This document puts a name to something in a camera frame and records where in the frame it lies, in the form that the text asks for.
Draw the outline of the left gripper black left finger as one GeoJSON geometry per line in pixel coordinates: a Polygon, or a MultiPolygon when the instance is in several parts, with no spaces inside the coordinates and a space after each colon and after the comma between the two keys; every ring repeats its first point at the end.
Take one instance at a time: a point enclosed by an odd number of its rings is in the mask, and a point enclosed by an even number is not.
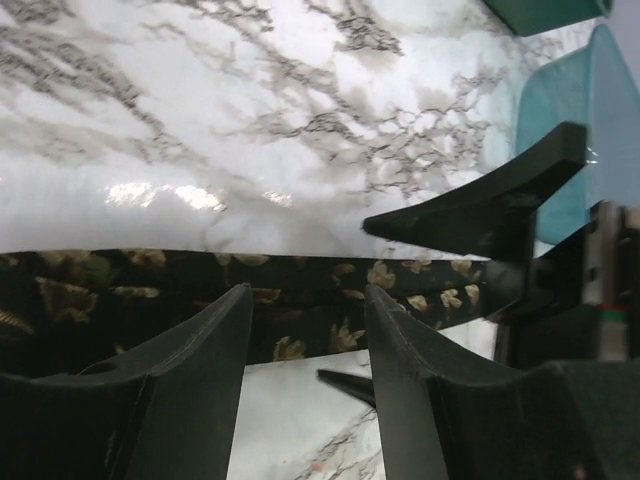
{"type": "Polygon", "coordinates": [[[241,284],[78,374],[1,377],[5,479],[223,479],[253,301],[241,284]]]}

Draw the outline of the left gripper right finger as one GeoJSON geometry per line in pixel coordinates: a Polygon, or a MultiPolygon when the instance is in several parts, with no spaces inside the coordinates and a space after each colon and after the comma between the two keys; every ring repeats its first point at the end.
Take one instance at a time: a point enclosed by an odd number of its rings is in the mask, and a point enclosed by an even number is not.
{"type": "Polygon", "coordinates": [[[390,479],[635,479],[639,364],[520,371],[460,346],[384,290],[365,323],[390,479]]]}

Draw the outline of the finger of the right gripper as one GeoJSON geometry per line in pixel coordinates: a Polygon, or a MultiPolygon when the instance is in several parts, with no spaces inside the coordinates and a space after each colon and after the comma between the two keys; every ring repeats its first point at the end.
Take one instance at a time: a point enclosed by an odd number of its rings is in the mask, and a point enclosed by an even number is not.
{"type": "Polygon", "coordinates": [[[317,378],[322,383],[368,406],[375,405],[374,386],[371,378],[326,369],[318,369],[317,378]]]}

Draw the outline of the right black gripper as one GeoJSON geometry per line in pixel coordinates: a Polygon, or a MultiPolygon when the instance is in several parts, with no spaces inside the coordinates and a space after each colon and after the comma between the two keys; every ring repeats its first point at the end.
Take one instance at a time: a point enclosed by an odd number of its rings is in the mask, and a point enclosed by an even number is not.
{"type": "Polygon", "coordinates": [[[586,225],[532,255],[537,210],[586,164],[587,127],[562,122],[490,173],[423,203],[368,217],[369,235],[458,255],[485,268],[484,316],[498,326],[493,358],[530,369],[552,360],[639,356],[639,209],[602,201],[586,225]]]}

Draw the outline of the black leaf patterned tie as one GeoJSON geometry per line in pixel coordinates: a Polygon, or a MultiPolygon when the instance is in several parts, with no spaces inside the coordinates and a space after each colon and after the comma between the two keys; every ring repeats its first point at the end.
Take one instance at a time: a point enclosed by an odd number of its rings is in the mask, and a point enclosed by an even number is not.
{"type": "Polygon", "coordinates": [[[160,249],[1,257],[1,368],[76,373],[190,319],[247,284],[251,364],[363,350],[365,290],[382,288],[434,329],[481,315],[478,260],[372,259],[160,249]]]}

